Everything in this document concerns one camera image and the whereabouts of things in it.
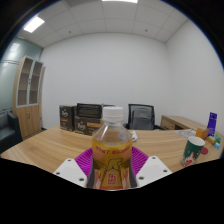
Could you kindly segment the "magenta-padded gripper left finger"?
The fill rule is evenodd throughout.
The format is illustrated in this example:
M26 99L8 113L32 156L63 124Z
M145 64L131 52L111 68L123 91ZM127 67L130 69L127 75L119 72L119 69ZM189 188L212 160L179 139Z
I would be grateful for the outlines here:
M55 171L59 176L81 187L94 185L92 149L87 149L75 159L67 158Z

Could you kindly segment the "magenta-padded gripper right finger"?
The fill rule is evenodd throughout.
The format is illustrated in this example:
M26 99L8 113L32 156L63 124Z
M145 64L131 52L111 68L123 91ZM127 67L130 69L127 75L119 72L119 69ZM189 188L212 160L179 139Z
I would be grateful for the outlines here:
M147 156L138 148L132 148L129 172L132 187L146 186L170 174L170 169L157 156Z

